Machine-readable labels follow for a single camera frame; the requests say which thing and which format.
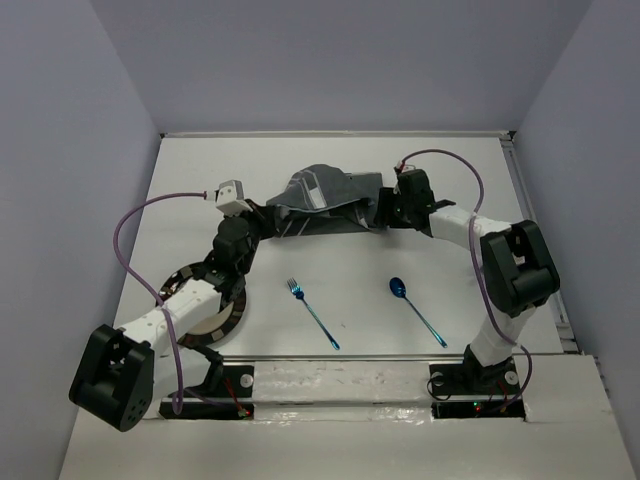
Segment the grey striped cloth napkin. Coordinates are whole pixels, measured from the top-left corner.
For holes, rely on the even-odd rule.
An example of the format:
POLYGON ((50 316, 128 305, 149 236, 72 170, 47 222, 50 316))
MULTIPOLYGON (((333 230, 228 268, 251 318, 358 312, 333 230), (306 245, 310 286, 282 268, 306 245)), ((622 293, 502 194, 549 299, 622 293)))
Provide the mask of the grey striped cloth napkin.
POLYGON ((279 238, 375 231, 382 187, 379 172, 346 173, 315 164, 293 174, 266 205, 274 209, 279 238))

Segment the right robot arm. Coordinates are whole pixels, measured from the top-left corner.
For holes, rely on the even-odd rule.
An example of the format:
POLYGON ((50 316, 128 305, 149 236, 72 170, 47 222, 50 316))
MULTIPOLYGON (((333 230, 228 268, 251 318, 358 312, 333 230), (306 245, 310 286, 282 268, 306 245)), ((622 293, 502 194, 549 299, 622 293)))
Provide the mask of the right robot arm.
POLYGON ((535 222, 491 220, 476 209, 436 200, 421 169, 398 172, 396 180, 395 187, 379 191, 376 226, 413 229, 470 253, 486 317, 451 380, 468 392, 482 392, 510 371, 514 350, 530 357, 519 337, 537 308, 559 290, 556 266, 535 222))

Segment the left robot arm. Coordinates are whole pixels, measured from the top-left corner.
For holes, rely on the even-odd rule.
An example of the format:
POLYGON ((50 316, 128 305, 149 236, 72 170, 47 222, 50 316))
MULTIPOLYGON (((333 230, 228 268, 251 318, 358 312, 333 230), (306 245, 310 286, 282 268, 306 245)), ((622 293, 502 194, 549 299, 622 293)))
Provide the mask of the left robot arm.
POLYGON ((172 296, 154 292, 156 306, 147 314, 118 329, 102 325, 91 333, 70 387, 72 403, 126 432, 155 399, 168 394, 180 413, 187 383, 201 395, 219 388, 223 358, 210 349, 210 334, 193 330, 228 306, 245 305, 245 276, 258 245, 276 233, 273 208, 250 200, 238 205, 239 212, 219 224, 205 260, 172 296), (186 353, 207 361, 193 363, 186 375, 186 353))

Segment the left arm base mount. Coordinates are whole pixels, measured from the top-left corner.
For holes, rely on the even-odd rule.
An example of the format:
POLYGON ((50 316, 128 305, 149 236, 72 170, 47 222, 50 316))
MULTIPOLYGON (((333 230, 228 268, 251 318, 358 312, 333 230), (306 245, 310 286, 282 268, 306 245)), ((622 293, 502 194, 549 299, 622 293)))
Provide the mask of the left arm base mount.
POLYGON ((177 390, 175 362, 165 355, 154 370, 154 397, 148 418, 238 421, 254 417, 252 363, 227 361, 207 347, 184 349, 180 356, 185 385, 181 412, 175 413, 172 407, 172 395, 177 390))

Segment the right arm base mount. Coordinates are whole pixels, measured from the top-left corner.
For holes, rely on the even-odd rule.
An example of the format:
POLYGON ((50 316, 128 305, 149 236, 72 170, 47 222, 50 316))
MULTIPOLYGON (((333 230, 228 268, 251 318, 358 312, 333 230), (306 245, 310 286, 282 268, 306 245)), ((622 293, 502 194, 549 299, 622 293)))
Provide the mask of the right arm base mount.
POLYGON ((467 348, 460 363, 431 364, 426 388, 436 420, 526 417, 512 357, 484 367, 467 348))

